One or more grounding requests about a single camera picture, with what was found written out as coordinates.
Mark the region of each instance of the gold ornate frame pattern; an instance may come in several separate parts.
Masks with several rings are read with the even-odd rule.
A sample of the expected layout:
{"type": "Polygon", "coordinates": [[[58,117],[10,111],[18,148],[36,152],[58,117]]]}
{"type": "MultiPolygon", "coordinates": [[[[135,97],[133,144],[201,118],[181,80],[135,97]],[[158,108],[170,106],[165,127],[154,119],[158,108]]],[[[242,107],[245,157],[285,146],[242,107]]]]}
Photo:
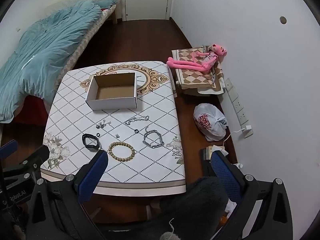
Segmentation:
{"type": "Polygon", "coordinates": [[[138,88],[138,94],[145,95],[146,93],[153,91],[155,89],[159,88],[159,84],[167,82],[169,79],[165,75],[158,73],[156,70],[152,70],[147,67],[139,66],[138,64],[130,64],[130,65],[112,65],[108,67],[107,69],[102,69],[99,72],[96,72],[95,74],[91,75],[90,78],[82,81],[80,83],[80,86],[85,89],[85,91],[88,91],[91,79],[93,76],[101,76],[101,75],[109,75],[109,74],[116,74],[117,70],[136,70],[142,74],[145,75],[146,81],[145,83],[138,88]]]}

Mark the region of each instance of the electrical socket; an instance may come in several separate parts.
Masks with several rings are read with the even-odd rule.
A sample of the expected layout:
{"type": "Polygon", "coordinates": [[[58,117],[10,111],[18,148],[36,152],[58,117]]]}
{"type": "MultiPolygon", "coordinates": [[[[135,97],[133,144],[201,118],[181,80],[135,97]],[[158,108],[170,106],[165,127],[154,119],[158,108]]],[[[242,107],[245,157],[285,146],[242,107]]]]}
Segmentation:
{"type": "Polygon", "coordinates": [[[245,122],[248,122],[248,118],[244,112],[244,108],[237,113],[238,120],[240,125],[243,125],[245,122]]]}
{"type": "MultiPolygon", "coordinates": [[[[245,128],[246,125],[250,125],[249,121],[241,125],[241,129],[245,128]]],[[[253,130],[251,128],[250,131],[242,131],[244,138],[249,137],[250,135],[253,135],[253,130]]]]}
{"type": "Polygon", "coordinates": [[[235,101],[233,101],[232,104],[235,108],[236,113],[239,113],[239,111],[243,108],[243,105],[241,104],[239,97],[235,101]]]}
{"type": "Polygon", "coordinates": [[[226,90],[227,90],[227,91],[230,91],[230,89],[233,88],[233,84],[232,84],[230,78],[227,78],[227,79],[225,80],[224,84],[226,85],[226,90]]]}
{"type": "Polygon", "coordinates": [[[231,88],[230,91],[228,92],[228,94],[229,94],[231,102],[235,101],[238,98],[238,93],[237,93],[235,87],[231,88]]]}

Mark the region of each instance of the teal comforter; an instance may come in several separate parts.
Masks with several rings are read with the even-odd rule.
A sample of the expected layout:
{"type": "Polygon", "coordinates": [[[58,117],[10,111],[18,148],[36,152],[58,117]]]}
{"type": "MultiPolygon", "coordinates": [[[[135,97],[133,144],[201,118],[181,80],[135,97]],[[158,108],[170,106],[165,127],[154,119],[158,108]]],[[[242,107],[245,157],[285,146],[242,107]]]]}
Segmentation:
{"type": "Polygon", "coordinates": [[[98,5],[85,0],[27,29],[0,69],[0,122],[11,122],[27,95],[53,102],[54,84],[62,67],[100,14],[98,5]]]}

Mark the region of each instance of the plush toy head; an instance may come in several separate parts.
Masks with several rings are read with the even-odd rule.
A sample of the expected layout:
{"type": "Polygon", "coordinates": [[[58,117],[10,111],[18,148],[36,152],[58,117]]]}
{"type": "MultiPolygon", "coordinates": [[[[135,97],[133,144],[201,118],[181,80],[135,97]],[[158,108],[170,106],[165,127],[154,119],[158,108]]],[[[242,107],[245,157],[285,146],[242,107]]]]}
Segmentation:
{"type": "Polygon", "coordinates": [[[227,53],[227,50],[221,47],[220,45],[213,44],[211,46],[211,50],[217,53],[218,55],[222,56],[227,53]]]}

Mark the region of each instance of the open white box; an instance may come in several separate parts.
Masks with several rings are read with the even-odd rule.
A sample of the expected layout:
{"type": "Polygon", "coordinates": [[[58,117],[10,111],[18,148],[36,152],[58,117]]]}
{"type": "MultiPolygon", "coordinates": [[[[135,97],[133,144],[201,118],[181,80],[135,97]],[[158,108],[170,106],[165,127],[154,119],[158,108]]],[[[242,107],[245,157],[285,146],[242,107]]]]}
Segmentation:
{"type": "Polygon", "coordinates": [[[136,74],[117,73],[93,76],[85,101],[92,110],[136,109],[136,74]]]}

